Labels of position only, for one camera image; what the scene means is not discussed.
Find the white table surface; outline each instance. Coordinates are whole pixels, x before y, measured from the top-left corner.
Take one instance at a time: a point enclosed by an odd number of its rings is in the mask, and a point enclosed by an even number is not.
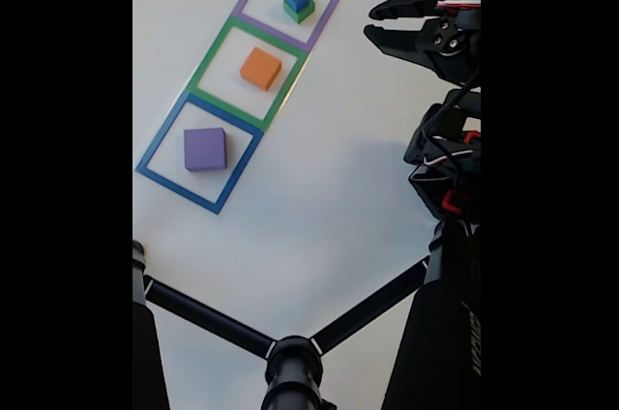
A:
[[[427,254],[434,220],[402,157],[454,86],[365,38],[383,1],[340,1],[218,216],[133,172],[148,274],[271,337],[309,337]],[[236,2],[133,0],[133,168]],[[323,358],[340,410],[380,409],[411,301]],[[173,410],[259,408],[264,361],[150,307]]]

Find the tripod leg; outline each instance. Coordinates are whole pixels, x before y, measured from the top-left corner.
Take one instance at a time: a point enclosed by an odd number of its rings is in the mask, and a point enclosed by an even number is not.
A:
[[[133,410],[169,410],[153,313],[144,297],[144,250],[133,241]]]

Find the black pole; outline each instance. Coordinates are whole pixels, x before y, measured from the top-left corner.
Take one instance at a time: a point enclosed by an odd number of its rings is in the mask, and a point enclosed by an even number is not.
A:
[[[312,339],[325,355],[331,349],[341,344],[357,333],[368,323],[378,318],[391,307],[415,292],[424,284],[426,267],[429,257],[419,261],[397,278],[384,285],[372,295],[353,307],[340,318],[325,326]]]
[[[144,248],[133,241],[133,410],[170,410],[153,313],[144,299]]]
[[[149,282],[150,288],[146,293],[148,302],[165,308],[167,311],[251,352],[261,359],[266,359],[267,352],[275,341],[274,339],[155,279],[149,277],[148,280],[152,281]]]

